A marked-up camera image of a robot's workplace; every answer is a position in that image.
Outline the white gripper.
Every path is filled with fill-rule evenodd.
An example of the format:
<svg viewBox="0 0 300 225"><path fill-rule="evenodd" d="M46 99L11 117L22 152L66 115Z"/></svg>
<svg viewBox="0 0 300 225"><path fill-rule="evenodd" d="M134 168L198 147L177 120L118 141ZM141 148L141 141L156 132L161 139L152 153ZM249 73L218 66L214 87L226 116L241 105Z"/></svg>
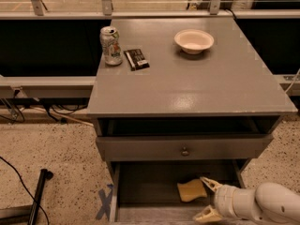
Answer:
<svg viewBox="0 0 300 225"><path fill-rule="evenodd" d="M201 181L215 194L215 208L206 206L193 217L196 222L218 222L225 218L244 218L257 221L262 209L256 204L255 190L220 184L218 181L201 177Z"/></svg>

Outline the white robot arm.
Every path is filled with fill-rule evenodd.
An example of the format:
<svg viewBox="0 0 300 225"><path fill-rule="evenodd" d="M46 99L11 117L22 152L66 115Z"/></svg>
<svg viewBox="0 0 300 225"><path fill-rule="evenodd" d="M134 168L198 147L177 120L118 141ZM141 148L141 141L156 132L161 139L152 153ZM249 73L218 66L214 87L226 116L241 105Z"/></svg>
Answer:
<svg viewBox="0 0 300 225"><path fill-rule="evenodd" d="M206 206L193 220L204 224L222 219L245 219L256 225L300 225L300 196L277 183L254 189L223 185L201 177L214 193L214 205Z"/></svg>

